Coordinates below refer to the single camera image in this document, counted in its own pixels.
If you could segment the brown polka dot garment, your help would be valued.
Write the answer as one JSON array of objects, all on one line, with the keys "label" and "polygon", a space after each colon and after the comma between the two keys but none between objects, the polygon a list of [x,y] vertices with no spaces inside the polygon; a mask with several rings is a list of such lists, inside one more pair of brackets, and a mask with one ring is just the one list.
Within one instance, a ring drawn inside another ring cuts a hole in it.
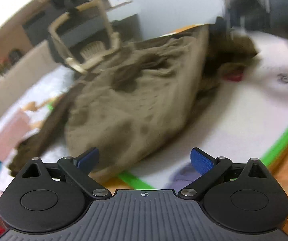
[{"label": "brown polka dot garment", "polygon": [[64,94],[9,164],[16,176],[61,131],[72,157],[95,147],[104,183],[160,149],[211,102],[222,78],[257,55],[250,37],[218,23],[123,46]]}]

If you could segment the pink rectangular box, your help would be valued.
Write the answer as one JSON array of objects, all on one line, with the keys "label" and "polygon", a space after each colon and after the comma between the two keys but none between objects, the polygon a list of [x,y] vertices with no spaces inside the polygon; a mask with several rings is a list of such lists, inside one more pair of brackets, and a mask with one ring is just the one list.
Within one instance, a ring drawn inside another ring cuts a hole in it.
[{"label": "pink rectangular box", "polygon": [[0,131],[0,162],[7,159],[12,149],[30,130],[30,117],[19,109]]}]

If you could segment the beige bed headboard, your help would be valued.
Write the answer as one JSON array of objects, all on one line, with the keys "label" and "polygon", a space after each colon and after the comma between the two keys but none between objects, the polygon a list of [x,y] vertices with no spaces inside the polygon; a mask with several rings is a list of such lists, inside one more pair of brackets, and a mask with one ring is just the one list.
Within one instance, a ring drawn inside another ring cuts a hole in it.
[{"label": "beige bed headboard", "polygon": [[0,118],[26,90],[58,66],[47,40],[30,50],[0,81]]}]

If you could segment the beige mesh office chair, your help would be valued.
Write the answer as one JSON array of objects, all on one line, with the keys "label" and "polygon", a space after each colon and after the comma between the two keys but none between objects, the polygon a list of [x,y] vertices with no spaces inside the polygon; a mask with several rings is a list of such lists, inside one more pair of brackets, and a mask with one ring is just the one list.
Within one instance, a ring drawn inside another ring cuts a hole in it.
[{"label": "beige mesh office chair", "polygon": [[65,13],[48,27],[48,46],[55,62],[85,74],[121,47],[104,3],[91,0],[75,6],[65,0]]}]

